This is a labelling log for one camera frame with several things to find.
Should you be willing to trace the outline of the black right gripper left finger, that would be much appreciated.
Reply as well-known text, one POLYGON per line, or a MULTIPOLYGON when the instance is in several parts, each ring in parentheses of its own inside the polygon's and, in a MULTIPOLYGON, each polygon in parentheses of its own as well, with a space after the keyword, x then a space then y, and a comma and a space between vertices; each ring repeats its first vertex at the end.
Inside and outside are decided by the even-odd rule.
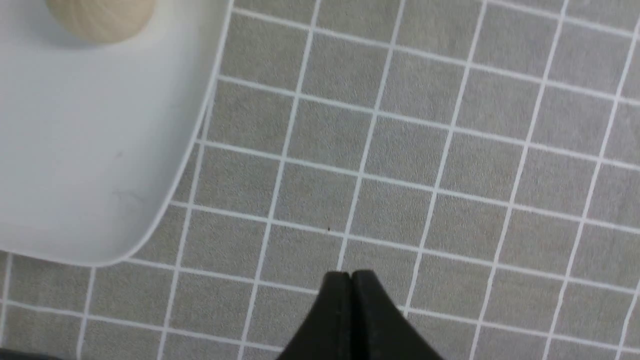
POLYGON ((350 274, 330 271, 279 360, 350 360, 353 291, 350 274))

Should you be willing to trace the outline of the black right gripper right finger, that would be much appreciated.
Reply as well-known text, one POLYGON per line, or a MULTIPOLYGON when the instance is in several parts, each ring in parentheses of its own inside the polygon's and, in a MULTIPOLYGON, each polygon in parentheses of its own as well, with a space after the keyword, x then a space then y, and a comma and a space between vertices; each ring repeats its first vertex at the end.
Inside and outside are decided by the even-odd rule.
POLYGON ((352 360, 441 360, 405 319, 374 271, 352 274, 354 310, 350 328, 352 360))

